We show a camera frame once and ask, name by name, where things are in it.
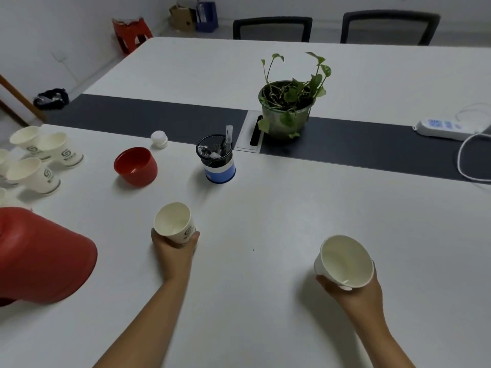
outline power strip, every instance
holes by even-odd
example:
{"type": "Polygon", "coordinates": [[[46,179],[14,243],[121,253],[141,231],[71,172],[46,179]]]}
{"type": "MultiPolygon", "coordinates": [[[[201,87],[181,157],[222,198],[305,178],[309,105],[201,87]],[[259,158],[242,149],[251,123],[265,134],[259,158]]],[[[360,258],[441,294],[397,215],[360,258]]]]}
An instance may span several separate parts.
{"type": "Polygon", "coordinates": [[[422,120],[412,127],[416,133],[428,137],[450,138],[465,141],[468,137],[479,132],[476,128],[449,120],[422,120]]]}

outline trash bag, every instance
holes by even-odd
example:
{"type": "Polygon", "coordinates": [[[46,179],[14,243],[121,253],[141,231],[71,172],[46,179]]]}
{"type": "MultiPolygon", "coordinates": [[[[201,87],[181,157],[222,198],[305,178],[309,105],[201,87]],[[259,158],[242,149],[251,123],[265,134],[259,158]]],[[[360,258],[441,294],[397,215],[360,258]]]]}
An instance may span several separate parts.
{"type": "Polygon", "coordinates": [[[39,93],[32,101],[34,107],[40,110],[61,110],[69,103],[70,98],[65,89],[51,89],[39,93]]]}

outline wall outlet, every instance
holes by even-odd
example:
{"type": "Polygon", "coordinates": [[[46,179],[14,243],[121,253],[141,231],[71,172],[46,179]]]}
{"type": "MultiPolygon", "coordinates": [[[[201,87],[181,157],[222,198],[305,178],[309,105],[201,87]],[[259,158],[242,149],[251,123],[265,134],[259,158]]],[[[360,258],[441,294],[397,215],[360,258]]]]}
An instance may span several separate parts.
{"type": "Polygon", "coordinates": [[[68,58],[68,56],[66,55],[66,52],[64,50],[52,51],[51,55],[53,56],[54,59],[57,60],[57,62],[63,62],[68,58]]]}

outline person's right hand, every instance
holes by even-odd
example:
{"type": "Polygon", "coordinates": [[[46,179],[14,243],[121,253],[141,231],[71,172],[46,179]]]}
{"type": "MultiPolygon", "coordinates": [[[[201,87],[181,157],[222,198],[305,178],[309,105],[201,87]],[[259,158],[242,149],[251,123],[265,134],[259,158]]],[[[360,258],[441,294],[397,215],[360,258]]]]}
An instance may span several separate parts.
{"type": "Polygon", "coordinates": [[[357,328],[387,328],[384,316],[382,287],[377,271],[370,283],[362,288],[345,291],[322,275],[316,280],[345,311],[357,328]]]}
{"type": "Polygon", "coordinates": [[[169,239],[157,234],[154,228],[152,229],[152,241],[155,245],[155,253],[166,282],[175,278],[181,280],[188,279],[198,239],[199,231],[196,231],[184,247],[177,249],[171,246],[172,242],[169,239]]]}

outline office chair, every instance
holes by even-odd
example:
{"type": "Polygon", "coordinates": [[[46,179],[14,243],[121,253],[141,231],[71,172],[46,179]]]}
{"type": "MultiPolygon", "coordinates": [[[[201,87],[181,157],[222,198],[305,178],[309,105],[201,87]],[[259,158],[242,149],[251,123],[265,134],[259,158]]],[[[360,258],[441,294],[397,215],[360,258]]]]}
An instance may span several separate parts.
{"type": "Polygon", "coordinates": [[[265,17],[234,21],[234,40],[309,42],[312,18],[265,17]]]}
{"type": "Polygon", "coordinates": [[[353,11],[343,17],[341,43],[428,46],[439,23],[438,14],[419,11],[353,11]]]}

